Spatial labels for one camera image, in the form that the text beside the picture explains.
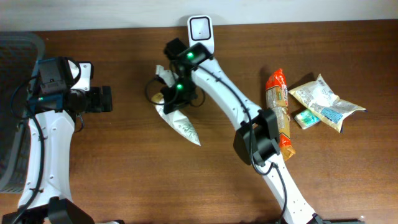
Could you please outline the small teal tissue pack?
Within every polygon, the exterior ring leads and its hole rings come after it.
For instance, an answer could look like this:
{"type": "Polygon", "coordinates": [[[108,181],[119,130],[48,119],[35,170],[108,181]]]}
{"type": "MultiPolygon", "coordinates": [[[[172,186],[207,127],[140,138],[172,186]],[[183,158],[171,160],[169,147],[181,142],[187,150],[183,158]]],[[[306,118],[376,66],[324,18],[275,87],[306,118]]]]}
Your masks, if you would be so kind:
{"type": "Polygon", "coordinates": [[[309,109],[299,112],[294,119],[302,129],[310,128],[320,122],[320,119],[316,117],[309,109]]]}

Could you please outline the yellow white snack bag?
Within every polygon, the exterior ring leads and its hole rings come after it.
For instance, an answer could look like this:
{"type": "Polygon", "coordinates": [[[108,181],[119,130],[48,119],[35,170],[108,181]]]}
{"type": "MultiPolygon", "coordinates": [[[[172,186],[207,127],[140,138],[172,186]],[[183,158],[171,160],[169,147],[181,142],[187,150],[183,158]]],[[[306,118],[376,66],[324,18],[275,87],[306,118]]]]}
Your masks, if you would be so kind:
{"type": "Polygon", "coordinates": [[[310,81],[289,90],[289,93],[309,109],[320,121],[329,125],[339,133],[343,130],[343,121],[357,111],[367,111],[357,104],[342,100],[334,94],[322,75],[315,81],[310,81]]]}

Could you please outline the white bamboo print shampoo tube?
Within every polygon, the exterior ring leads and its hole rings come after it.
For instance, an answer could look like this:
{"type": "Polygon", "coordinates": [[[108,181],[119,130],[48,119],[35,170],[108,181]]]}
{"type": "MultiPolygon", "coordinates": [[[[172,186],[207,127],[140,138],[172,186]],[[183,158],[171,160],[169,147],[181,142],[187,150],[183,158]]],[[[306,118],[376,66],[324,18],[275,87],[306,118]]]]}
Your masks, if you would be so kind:
{"type": "MultiPolygon", "coordinates": [[[[156,93],[151,100],[154,103],[163,103],[164,97],[161,93],[156,93]]],[[[190,142],[201,146],[198,133],[196,129],[193,127],[193,124],[190,120],[179,110],[173,111],[169,114],[165,114],[164,107],[162,105],[154,105],[156,111],[158,112],[159,116],[177,133],[183,136],[185,139],[189,140],[190,142]]]]}

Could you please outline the grey plastic mesh basket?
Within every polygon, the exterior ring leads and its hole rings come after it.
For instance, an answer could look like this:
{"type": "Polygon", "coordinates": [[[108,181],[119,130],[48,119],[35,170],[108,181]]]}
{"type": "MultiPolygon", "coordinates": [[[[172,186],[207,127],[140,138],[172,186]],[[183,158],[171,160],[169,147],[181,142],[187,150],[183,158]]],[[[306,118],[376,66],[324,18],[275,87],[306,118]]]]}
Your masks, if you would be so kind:
{"type": "Polygon", "coordinates": [[[29,127],[25,102],[31,87],[26,80],[38,74],[43,40],[31,32],[1,32],[1,193],[20,194],[29,161],[29,127]]]}

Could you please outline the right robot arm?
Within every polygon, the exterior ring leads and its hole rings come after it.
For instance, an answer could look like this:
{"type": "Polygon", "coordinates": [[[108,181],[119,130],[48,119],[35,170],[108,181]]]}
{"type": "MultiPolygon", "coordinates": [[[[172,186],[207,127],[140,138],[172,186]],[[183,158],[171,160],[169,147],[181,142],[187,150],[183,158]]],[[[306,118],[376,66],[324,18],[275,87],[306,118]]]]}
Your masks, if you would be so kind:
{"type": "Polygon", "coordinates": [[[170,70],[158,76],[165,84],[164,113],[192,104],[201,88],[221,108],[236,134],[233,147],[240,159],[266,182],[279,203],[278,222],[323,223],[307,203],[289,174],[282,151],[277,116],[249,100],[226,76],[213,54],[201,43],[187,47],[176,38],[166,44],[164,54],[170,70]]]}

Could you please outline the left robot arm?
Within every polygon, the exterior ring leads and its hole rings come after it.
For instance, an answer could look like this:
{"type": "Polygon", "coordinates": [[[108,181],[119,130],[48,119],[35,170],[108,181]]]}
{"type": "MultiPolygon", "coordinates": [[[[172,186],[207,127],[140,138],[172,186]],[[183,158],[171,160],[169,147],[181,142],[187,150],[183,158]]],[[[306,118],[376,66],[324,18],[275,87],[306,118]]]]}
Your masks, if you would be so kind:
{"type": "Polygon", "coordinates": [[[110,112],[111,88],[92,87],[89,61],[54,57],[37,61],[28,86],[22,119],[30,133],[29,161],[16,212],[3,223],[93,223],[73,203],[70,190],[70,145],[76,120],[84,113],[110,112]]]}

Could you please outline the orange spaghetti pasta package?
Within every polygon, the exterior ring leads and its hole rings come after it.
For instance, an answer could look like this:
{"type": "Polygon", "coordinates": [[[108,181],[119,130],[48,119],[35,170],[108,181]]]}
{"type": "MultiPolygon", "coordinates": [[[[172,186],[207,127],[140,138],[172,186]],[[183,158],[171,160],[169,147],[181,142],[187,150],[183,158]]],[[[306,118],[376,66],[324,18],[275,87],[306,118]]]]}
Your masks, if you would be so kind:
{"type": "Polygon", "coordinates": [[[266,82],[266,103],[277,116],[279,147],[287,161],[295,154],[290,135],[290,115],[288,110],[288,89],[283,69],[276,70],[266,82]]]}

